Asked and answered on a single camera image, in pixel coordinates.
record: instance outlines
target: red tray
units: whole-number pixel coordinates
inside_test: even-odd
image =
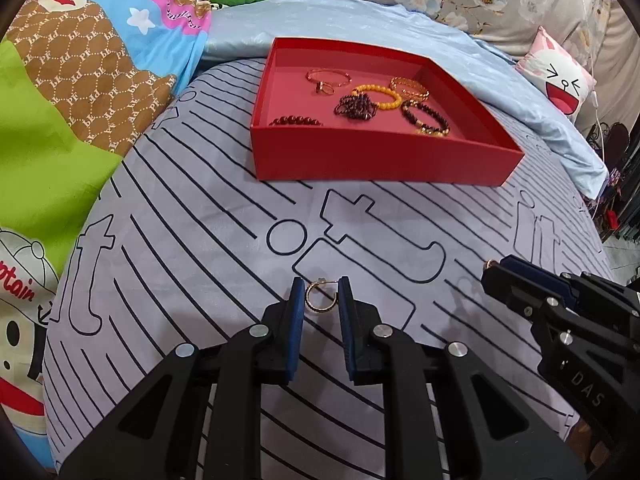
[[[335,94],[317,94],[312,68],[348,72],[353,81]],[[447,137],[417,133],[399,108],[369,121],[334,114],[340,97],[361,84],[388,86],[393,76],[420,82],[426,101],[449,121]],[[392,100],[378,92],[373,101]],[[437,122],[420,110],[427,124]],[[281,116],[308,116],[323,126],[269,126]],[[413,180],[500,186],[524,153],[500,123],[432,60],[348,41],[276,38],[251,120],[260,180]]]

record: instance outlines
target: beaded bracelet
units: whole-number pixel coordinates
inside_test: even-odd
[[[334,114],[344,115],[350,119],[360,119],[368,121],[372,118],[378,107],[369,99],[368,94],[350,94],[340,98],[337,107],[334,108]]]
[[[433,117],[440,123],[442,128],[434,128],[433,126],[424,124],[420,119],[418,119],[415,115],[413,115],[409,111],[409,108],[411,106],[415,106],[419,110],[422,110],[423,112],[427,112],[431,117]],[[449,135],[449,123],[447,122],[447,120],[443,116],[441,116],[439,113],[437,113],[436,110],[434,110],[433,108],[429,108],[425,104],[419,103],[417,101],[408,100],[402,103],[402,106],[400,107],[400,111],[402,112],[402,115],[404,115],[404,117],[411,124],[414,124],[415,126],[417,126],[420,129],[420,131],[424,134],[434,135],[436,137],[445,137]]]
[[[322,123],[317,119],[312,119],[311,117],[302,117],[302,116],[293,116],[290,115],[282,116],[280,118],[274,119],[271,121],[269,126],[284,126],[284,124],[305,124],[309,126],[322,126]]]
[[[398,92],[394,92],[391,88],[387,88],[386,86],[381,85],[359,85],[353,89],[351,95],[358,95],[367,90],[373,92],[381,92],[386,95],[390,95],[395,99],[392,103],[375,103],[377,108],[380,110],[395,110],[402,104],[402,96]]]

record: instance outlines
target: dark red beaded bracelet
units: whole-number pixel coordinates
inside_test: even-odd
[[[334,114],[344,115],[350,119],[369,121],[378,111],[378,107],[371,101],[368,94],[360,92],[357,95],[345,95],[340,98]]]
[[[290,115],[282,116],[279,119],[274,119],[271,121],[269,126],[284,126],[285,124],[306,124],[307,126],[322,126],[322,123],[317,119],[312,119],[311,117],[302,117],[302,116],[293,116]]]
[[[422,110],[423,112],[427,112],[431,117],[436,119],[440,123],[441,128],[434,128],[433,126],[429,126],[428,124],[423,123],[420,119],[418,119],[415,115],[413,115],[409,108],[415,106],[418,110]],[[449,123],[447,120],[437,113],[433,108],[429,108],[426,104],[407,100],[400,106],[400,111],[402,115],[413,125],[418,127],[418,130],[427,135],[433,135],[436,137],[446,137],[449,135]]]

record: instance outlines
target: blue gripper pad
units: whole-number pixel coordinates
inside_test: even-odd
[[[510,270],[515,274],[519,274],[523,278],[527,278],[529,281],[546,288],[546,290],[550,290],[557,294],[564,301],[564,306],[566,308],[570,308],[572,310],[575,309],[575,298],[571,293],[571,286],[564,278],[560,278],[560,276],[556,276],[547,270],[540,269],[540,267],[521,260],[512,254],[510,256],[505,256],[500,261],[500,265],[505,269]]]
[[[305,317],[305,283],[301,278],[294,278],[289,294],[290,311],[289,335],[287,337],[287,380],[292,381],[298,369],[300,357],[300,340],[302,339],[302,320]]]
[[[353,304],[353,295],[351,287],[349,287],[349,290],[345,287],[344,280],[345,278],[338,280],[338,314],[340,315],[340,331],[342,332],[342,345],[344,347],[344,364],[347,367],[350,381],[353,381],[356,369],[356,350],[350,313],[347,308],[347,304],[350,301]]]

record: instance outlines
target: pink pillow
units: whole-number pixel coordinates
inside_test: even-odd
[[[593,76],[543,27],[538,29],[527,55],[516,64],[516,70],[572,123],[575,123],[580,107],[596,86]]]

